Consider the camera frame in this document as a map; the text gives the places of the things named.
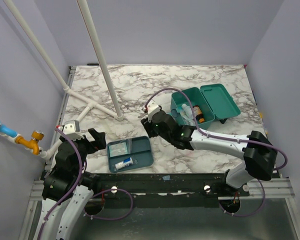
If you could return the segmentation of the brown medicine bottle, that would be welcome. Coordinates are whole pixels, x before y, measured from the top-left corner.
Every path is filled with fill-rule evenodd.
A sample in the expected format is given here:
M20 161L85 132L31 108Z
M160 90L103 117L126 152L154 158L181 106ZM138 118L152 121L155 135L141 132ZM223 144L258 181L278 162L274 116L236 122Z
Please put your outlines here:
M198 123L204 123L206 120L204 118L204 114L198 105L193 106L193 111L195 113L195 119Z

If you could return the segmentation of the small white blue tube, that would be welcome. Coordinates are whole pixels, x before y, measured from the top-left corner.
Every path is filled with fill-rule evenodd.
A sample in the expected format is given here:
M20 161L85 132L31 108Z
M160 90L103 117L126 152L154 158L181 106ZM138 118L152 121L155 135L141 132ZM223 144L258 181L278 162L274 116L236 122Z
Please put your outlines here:
M127 158L127 159L124 159L124 160L122 160L122 161L116 163L116 164L114 165L114 169L115 169L116 171L119 171L119 170L121 170L121 169L123 169L123 168L125 168L125 167L133 166L133 165L135 165L135 164L137 164L137 160L134 159L134 158L132 158L132 157L129 157L129 158Z

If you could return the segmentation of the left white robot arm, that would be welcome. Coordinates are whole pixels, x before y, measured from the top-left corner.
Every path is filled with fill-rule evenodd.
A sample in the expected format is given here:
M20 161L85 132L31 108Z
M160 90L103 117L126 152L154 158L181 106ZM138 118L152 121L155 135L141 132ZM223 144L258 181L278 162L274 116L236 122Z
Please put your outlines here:
M61 144L55 165L43 181L41 212L35 240L68 240L90 198L97 197L99 176L86 171L87 155L104 150L105 132L88 129L93 141L80 133L74 123L56 127Z

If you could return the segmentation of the teal divided tray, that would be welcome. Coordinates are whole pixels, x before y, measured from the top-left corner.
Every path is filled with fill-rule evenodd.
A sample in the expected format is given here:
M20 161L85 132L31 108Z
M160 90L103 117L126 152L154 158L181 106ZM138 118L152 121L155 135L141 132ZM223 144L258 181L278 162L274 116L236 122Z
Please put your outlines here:
M109 156L109 145L125 143L126 139L112 141L107 144L106 150L107 150L108 169L111 173L120 173L120 172L124 172L124 171L130 171L130 170L150 167L154 163L151 142L147 136L139 136L139 137L130 138L130 139L132 139L132 150L131 150L130 154L124 154L124 155L110 157ZM130 157L135 159L137 161L137 164L122 168L119 171L115 170L115 164L117 164L127 158L130 158Z

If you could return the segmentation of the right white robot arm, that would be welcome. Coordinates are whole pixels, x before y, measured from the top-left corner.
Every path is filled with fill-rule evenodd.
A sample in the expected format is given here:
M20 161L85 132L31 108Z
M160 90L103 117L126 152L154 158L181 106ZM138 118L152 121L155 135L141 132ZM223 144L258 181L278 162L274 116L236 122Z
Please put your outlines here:
M233 195L252 179L272 179L278 151L272 148L273 145L259 131L253 130L247 136L235 136L234 141L230 141L227 134L221 133L214 138L212 132L179 125L163 110L159 110L151 119L145 117L140 122L149 138L160 136L177 149L213 151L242 160L238 166L224 174L220 191L226 196Z

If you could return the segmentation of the teal medicine kit box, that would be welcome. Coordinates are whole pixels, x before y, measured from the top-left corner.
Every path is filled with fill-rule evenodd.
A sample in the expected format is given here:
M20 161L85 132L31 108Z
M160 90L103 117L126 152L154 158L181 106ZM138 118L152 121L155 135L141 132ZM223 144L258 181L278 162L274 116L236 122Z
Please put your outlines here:
M207 130L213 121L218 120L224 124L227 119L241 114L239 107L221 83L202 85L200 88L192 87L182 92L187 95L192 106L198 105L200 107L205 122L198 123L198 125L204 130ZM185 125L180 115L182 104L189 106L183 94L174 92L171 95L170 115L179 125Z

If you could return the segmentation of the clear zip bag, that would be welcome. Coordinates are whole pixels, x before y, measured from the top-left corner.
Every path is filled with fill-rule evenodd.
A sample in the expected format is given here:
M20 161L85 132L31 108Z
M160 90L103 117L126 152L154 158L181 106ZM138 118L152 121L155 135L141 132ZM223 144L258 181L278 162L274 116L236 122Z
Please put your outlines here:
M132 152L132 139L131 138L127 138L125 140L125 143L126 143L127 153L130 154Z

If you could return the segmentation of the teal bandage packet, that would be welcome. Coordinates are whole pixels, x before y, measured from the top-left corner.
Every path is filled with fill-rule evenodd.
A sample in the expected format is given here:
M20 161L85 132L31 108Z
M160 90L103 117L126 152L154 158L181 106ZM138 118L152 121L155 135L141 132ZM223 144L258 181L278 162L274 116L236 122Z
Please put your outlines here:
M116 156L128 154L128 148L125 142L111 144L108 146L108 150L109 150L110 157L116 157Z

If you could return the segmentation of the white plastic bottle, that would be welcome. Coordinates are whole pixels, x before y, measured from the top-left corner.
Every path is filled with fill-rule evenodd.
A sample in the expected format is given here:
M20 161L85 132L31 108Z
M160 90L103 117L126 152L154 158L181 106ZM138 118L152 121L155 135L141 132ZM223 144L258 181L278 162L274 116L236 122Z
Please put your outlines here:
M181 108L187 118L193 120L196 117L195 110L191 106L187 104L182 104Z

